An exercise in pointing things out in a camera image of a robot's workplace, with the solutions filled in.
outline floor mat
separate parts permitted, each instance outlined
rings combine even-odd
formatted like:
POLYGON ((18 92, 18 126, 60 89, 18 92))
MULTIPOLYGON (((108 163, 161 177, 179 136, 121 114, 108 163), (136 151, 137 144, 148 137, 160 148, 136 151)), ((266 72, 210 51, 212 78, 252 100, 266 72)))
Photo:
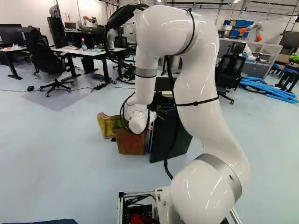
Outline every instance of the floor mat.
POLYGON ((35 91, 31 94, 24 94, 22 97, 51 110, 60 111, 88 96, 91 93, 91 90, 81 89, 72 92, 65 90, 54 90, 51 93, 51 97, 46 97, 46 92, 46 90, 43 92, 35 91))

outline red component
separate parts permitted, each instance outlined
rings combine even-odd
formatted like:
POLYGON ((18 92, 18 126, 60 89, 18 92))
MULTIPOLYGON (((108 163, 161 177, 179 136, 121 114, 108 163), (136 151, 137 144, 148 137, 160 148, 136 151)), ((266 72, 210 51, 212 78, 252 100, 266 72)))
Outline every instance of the red component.
POLYGON ((240 33, 241 34, 244 34, 246 32, 246 28, 242 28, 242 29, 240 29, 240 33))
POLYGON ((261 40, 262 40, 262 35, 259 35, 259 36, 256 37, 256 42, 259 42, 261 40))
POLYGON ((143 216, 142 215, 137 215, 137 216, 132 216, 131 217, 131 224, 142 224, 143 221, 143 216))

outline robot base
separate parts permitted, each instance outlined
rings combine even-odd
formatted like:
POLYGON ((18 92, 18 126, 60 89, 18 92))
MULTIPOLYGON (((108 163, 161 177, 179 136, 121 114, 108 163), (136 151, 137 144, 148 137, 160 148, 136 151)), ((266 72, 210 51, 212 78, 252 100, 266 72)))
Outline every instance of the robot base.
MULTIPOLYGON (((138 215, 150 218, 151 221, 148 222, 151 223, 185 224, 172 206, 169 187, 160 187, 152 191, 119 192, 117 224, 129 224, 131 217, 138 215), (146 198, 133 206, 126 205, 129 199, 138 197, 146 198)), ((235 224, 242 224, 234 208, 230 211, 230 215, 235 224)), ((225 218, 221 224, 229 224, 229 222, 225 218)))

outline yellow bag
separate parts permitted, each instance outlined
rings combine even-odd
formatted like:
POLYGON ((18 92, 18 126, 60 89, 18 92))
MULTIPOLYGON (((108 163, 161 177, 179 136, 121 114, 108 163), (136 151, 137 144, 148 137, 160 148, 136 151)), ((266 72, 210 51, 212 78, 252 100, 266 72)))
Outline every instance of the yellow bag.
POLYGON ((115 123, 117 120, 119 120, 119 118, 119 115, 108 116, 103 112, 98 113, 98 123, 105 139, 113 138, 115 136, 115 123))

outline white desk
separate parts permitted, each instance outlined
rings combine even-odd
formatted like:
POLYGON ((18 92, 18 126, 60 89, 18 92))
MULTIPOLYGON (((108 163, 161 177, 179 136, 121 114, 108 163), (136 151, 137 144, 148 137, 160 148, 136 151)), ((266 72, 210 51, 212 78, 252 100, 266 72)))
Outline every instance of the white desk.
POLYGON ((4 53, 6 62, 9 65, 9 68, 12 72, 12 75, 8 75, 8 77, 10 77, 10 78, 15 78, 18 80, 23 79, 22 77, 18 76, 18 73, 16 72, 16 70, 14 68, 13 55, 12 55, 13 52, 22 51, 22 50, 27 50, 27 48, 26 47, 17 47, 17 48, 13 48, 13 49, 9 49, 9 48, 0 49, 0 52, 4 53))
POLYGON ((26 47, 17 47, 17 48, 4 48, 4 49, 0 49, 0 51, 3 52, 13 52, 13 51, 21 51, 21 50, 27 50, 26 47))
MULTIPOLYGON (((58 51, 58 52, 66 52, 74 55, 83 55, 83 56, 98 56, 98 55, 104 55, 106 54, 104 49, 101 49, 101 52, 92 52, 91 50, 82 50, 82 48, 78 50, 71 50, 67 48, 58 48, 58 49, 52 49, 53 51, 58 51)), ((122 50, 126 50, 126 48, 113 48, 112 52, 119 52, 122 50)))
MULTIPOLYGON (((71 49, 67 49, 67 48, 58 48, 58 49, 52 49, 55 52, 65 52, 67 53, 67 57, 68 57, 68 63, 70 66, 70 70, 71 70, 71 77, 70 78, 75 78, 77 76, 80 76, 80 74, 76 74, 75 68, 74 68, 74 64, 72 62, 72 56, 71 55, 77 55, 77 56, 81 56, 81 57, 89 57, 92 59, 96 59, 96 60, 101 60, 103 63, 103 72, 104 72, 104 80, 106 85, 110 82, 111 78, 109 77, 108 74, 108 67, 107 67, 107 61, 106 61, 106 52, 104 49, 101 49, 101 52, 92 52, 91 50, 82 50, 82 49, 78 49, 78 50, 71 50, 71 49)), ((123 50, 128 50, 126 48, 113 48, 112 52, 120 52, 123 50)))

